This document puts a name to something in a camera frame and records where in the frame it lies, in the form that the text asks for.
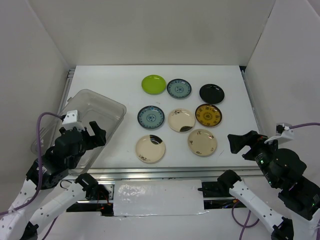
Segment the cream plate with black patch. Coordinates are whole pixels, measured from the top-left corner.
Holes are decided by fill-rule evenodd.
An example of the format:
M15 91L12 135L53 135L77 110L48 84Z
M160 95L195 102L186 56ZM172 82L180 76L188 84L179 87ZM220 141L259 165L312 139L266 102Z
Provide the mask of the cream plate with black patch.
M135 145L135 154L138 159L146 164L159 162L166 152L165 142L157 135L142 136Z

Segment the cream plate with small motifs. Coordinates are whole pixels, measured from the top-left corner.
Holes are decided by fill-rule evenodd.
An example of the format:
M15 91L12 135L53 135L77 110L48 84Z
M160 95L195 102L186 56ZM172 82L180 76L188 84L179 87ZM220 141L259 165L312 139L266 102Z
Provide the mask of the cream plate with small motifs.
M189 149L200 157L212 155L218 146L218 141L212 132L206 129L196 129L188 135Z

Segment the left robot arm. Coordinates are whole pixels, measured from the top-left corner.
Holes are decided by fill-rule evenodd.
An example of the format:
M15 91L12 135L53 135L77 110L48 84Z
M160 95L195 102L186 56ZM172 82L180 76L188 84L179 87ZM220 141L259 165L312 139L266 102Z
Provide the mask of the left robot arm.
M61 127L54 145L33 162L10 209L0 214L2 240L35 240L45 226L77 201L98 197L101 186L89 173L82 173L63 193L41 206L87 151L106 144L106 131L95 121L89 125L93 135L86 129Z

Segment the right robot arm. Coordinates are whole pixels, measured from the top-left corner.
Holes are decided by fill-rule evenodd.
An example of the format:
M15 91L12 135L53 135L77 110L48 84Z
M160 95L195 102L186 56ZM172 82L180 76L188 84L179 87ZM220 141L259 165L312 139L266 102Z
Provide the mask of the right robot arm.
M254 194L233 171L218 178L218 191L242 202L266 227L273 240L318 240L320 238L320 188L303 176L306 164L292 150L278 147L278 137L267 137L250 131L227 136L230 151L237 154L245 146L250 149L242 157L257 163L271 188L279 189L278 198L290 218L273 211Z

